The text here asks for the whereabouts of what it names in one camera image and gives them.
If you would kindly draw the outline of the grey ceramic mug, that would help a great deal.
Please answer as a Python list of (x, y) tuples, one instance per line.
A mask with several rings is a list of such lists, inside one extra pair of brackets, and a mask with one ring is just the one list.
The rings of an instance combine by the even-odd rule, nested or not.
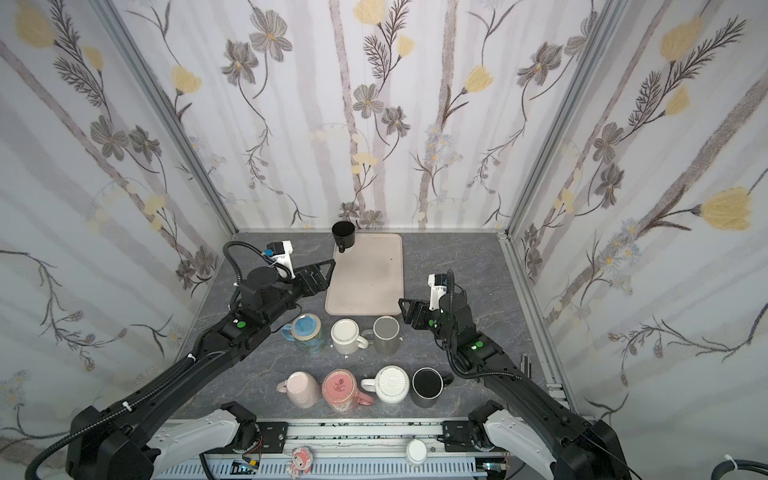
[(401, 345), (399, 321), (391, 316), (381, 316), (375, 320), (371, 329), (362, 332), (362, 337), (373, 345), (382, 356), (394, 355)]

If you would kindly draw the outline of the black and white mug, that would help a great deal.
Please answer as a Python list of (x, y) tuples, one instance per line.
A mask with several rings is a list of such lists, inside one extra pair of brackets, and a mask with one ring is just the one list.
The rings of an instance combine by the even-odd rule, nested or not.
[(340, 254), (354, 247), (356, 226), (353, 222), (347, 220), (338, 221), (332, 226), (331, 232)]

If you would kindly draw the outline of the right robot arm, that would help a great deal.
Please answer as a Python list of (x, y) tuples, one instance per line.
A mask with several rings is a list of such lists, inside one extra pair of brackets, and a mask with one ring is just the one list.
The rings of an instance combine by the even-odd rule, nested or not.
[(620, 440), (604, 421), (590, 422), (525, 375), (503, 348), (478, 330), (465, 293), (398, 300), (403, 320), (442, 343), (453, 374), (476, 380), (502, 403), (476, 409), (475, 447), (498, 447), (545, 479), (629, 479)]

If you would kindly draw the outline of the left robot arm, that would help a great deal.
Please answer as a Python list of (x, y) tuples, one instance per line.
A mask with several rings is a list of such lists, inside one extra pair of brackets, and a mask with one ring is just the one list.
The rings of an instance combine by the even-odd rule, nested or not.
[(64, 438), (40, 452), (26, 467), (35, 479), (42, 464), (66, 450), (66, 473), (73, 479), (149, 479), (161, 451), (150, 444), (160, 427), (217, 376), (255, 351), (283, 314), (301, 299), (326, 291), (334, 259), (288, 268), (262, 253), (265, 264), (244, 274), (230, 253), (236, 285), (227, 314), (203, 331), (191, 351), (146, 386), (98, 410), (88, 407), (72, 421)]

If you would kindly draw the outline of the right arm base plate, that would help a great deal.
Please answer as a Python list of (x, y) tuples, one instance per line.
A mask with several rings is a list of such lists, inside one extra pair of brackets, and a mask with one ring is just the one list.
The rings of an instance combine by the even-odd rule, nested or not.
[(439, 440), (447, 452), (476, 452), (478, 426), (469, 420), (445, 420)]

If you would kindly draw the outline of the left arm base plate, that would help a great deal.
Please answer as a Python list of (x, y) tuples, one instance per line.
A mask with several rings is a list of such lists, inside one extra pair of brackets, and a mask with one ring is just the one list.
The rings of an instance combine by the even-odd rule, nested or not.
[(256, 452), (260, 454), (282, 454), (287, 439), (287, 422), (259, 422), (260, 440)]

